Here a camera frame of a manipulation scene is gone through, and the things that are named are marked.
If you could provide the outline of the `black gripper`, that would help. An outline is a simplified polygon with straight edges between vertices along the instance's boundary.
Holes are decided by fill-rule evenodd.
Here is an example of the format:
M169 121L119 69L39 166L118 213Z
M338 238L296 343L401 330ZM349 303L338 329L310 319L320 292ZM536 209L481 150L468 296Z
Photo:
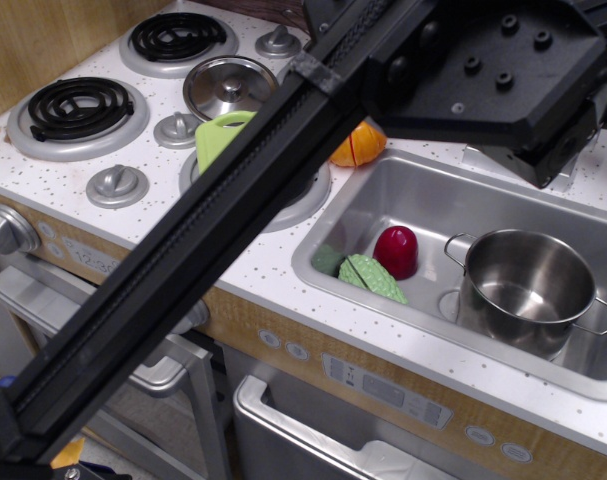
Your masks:
M596 135L607 130L607 85L588 99L558 133L541 146L527 150L483 146L482 153L527 183L543 189L574 160Z

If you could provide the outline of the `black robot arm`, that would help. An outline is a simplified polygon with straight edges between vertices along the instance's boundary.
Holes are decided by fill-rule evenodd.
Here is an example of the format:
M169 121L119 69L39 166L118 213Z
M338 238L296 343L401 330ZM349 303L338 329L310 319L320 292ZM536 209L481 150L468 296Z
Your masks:
M50 461L357 124L512 153L545 180L607 125L607 1L347 1L283 85L16 380L0 479Z

